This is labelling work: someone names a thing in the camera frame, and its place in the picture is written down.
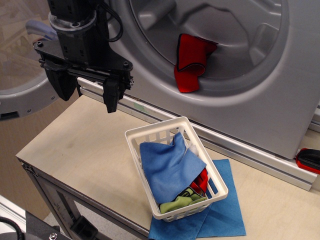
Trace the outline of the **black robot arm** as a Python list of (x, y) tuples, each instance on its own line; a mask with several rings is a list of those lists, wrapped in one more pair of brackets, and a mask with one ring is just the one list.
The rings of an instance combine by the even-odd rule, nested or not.
[(38, 41), (39, 63), (57, 95), (68, 101), (78, 78), (102, 84), (108, 113), (133, 85), (132, 63), (112, 50), (124, 32), (120, 16), (104, 0), (50, 0), (48, 19), (56, 40)]

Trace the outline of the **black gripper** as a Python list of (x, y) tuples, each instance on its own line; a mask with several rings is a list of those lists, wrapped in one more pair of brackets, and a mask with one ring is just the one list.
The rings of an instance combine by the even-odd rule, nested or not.
[(58, 33), (56, 40), (39, 40), (33, 47), (50, 84), (64, 101), (71, 98), (81, 77), (102, 83), (103, 102), (107, 112), (114, 113), (123, 90), (133, 85), (132, 63), (112, 50), (96, 30)]

